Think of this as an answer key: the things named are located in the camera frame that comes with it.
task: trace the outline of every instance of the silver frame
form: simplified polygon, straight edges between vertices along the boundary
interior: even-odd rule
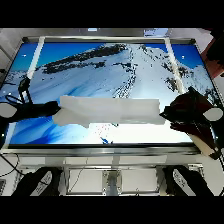
[[[39,37],[27,37],[28,42],[38,42]],[[165,38],[162,37],[103,37],[103,36],[45,36],[44,42],[117,42],[117,43],[165,43]],[[17,52],[19,51],[19,48],[23,41],[21,40],[18,49],[13,56],[13,61],[16,57]],[[195,39],[192,38],[171,38],[170,39],[171,44],[194,44],[196,45]],[[220,92],[217,90],[217,86],[214,84],[214,87],[222,101],[223,98],[220,95]],[[164,155],[164,154],[184,154],[184,155],[195,155],[199,154],[200,151],[194,146],[193,143],[189,143],[185,145],[184,147],[178,146],[177,147],[170,147],[169,144],[166,144],[166,146],[161,147],[155,147],[155,146],[139,146],[139,147],[133,147],[131,144],[125,146],[125,148],[120,146],[114,146],[108,148],[105,145],[102,145],[102,147],[95,147],[94,145],[89,145],[88,147],[79,147],[79,145],[75,146],[74,148],[66,148],[66,145],[64,147],[58,148],[44,148],[46,146],[41,146],[41,149],[35,149],[35,148],[28,148],[23,149],[21,147],[19,148],[13,148],[13,145],[10,145],[10,148],[2,149],[1,151],[3,153],[17,153],[21,156],[115,156],[115,155],[131,155],[131,156],[139,156],[139,155]]]

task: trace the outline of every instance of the metal bracket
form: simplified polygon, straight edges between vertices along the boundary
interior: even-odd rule
[[[120,170],[104,170],[102,172],[102,194],[112,195],[113,190],[117,191],[117,194],[122,193],[122,175]]]

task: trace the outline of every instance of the white paper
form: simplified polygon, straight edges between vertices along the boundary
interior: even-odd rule
[[[90,123],[165,123],[165,119],[159,115],[158,99],[61,96],[60,103],[62,109],[53,116],[54,123],[60,126],[80,124],[88,127]]]

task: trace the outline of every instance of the snow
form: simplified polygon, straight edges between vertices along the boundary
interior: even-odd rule
[[[114,45],[108,43],[104,46],[113,48]],[[159,99],[160,111],[163,111],[178,96],[170,81],[174,75],[169,69],[171,63],[168,54],[143,44],[122,45],[125,45],[125,49],[117,54],[57,64],[54,68],[64,66],[64,69],[55,73],[45,73],[47,65],[42,65],[35,71],[30,83],[33,102],[57,100],[60,103],[59,97],[62,95]],[[203,95],[206,90],[213,89],[203,66],[190,69],[177,63],[179,68],[183,67],[187,71],[182,77],[186,88],[193,86]],[[68,68],[71,65],[85,66]],[[25,72],[22,71],[11,72],[7,80],[18,85],[23,75]],[[5,101],[4,95],[9,92],[18,96],[17,86],[3,86],[0,100]],[[168,121],[165,125],[120,124],[118,127],[112,124],[90,124],[89,129],[85,129],[75,124],[60,127],[48,117],[18,122],[11,143],[95,144],[102,143],[102,138],[113,143],[191,142],[185,133],[171,130]]]

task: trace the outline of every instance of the screen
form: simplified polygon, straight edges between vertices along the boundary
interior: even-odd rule
[[[18,85],[26,77],[37,43],[24,43],[0,91],[19,96]],[[193,86],[216,105],[218,95],[194,45],[172,44],[184,87]],[[63,95],[100,98],[159,99],[160,111],[177,96],[174,74],[165,44],[45,43],[29,88],[34,103],[46,103]],[[92,123],[58,126],[52,117],[16,123],[11,144],[111,144],[191,142],[170,123]]]

